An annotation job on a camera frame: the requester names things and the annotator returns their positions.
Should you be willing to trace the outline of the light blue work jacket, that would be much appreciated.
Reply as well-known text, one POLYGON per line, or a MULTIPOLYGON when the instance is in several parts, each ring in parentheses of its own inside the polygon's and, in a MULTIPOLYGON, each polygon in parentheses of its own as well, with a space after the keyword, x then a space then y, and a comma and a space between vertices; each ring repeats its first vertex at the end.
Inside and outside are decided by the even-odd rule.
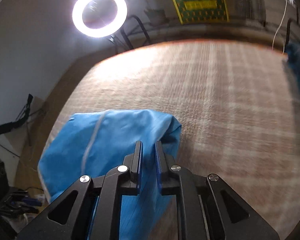
POLYGON ((169 197, 159 193, 154 146, 176 156, 181 124, 168 113, 144 110, 107 110, 72 115, 46 146, 38 172, 45 195, 53 202, 82 175, 93 178, 120 165, 143 144, 141 192, 122 199, 120 239, 147 239, 165 212, 169 197))

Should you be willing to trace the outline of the plaid bed blanket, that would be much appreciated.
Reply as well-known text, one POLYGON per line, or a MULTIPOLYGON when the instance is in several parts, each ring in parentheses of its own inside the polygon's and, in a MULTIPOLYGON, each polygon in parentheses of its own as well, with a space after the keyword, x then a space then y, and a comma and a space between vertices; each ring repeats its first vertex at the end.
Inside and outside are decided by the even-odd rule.
POLYGON ((300 222, 300 96, 286 57, 234 41, 161 43, 86 72, 60 111, 153 109, 182 125, 178 161, 219 174, 285 239, 300 222))

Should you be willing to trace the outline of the yellow green patterned box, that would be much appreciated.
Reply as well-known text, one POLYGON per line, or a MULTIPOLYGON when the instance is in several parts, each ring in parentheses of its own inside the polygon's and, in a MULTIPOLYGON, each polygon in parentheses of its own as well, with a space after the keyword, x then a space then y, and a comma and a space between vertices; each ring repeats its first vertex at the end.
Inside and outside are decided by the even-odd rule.
POLYGON ((226 0, 172 0, 180 24, 229 22, 226 0))

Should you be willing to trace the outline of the black stand at wall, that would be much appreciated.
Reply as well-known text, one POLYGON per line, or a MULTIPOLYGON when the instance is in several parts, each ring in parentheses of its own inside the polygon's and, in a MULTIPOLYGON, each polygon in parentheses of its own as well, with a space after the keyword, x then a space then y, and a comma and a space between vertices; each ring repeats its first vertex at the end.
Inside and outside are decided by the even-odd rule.
POLYGON ((45 113, 45 102, 37 96, 28 94, 27 102, 16 119, 0 125, 0 136, 6 138, 14 149, 22 150, 26 143, 32 146, 30 129, 33 122, 43 113, 45 113))

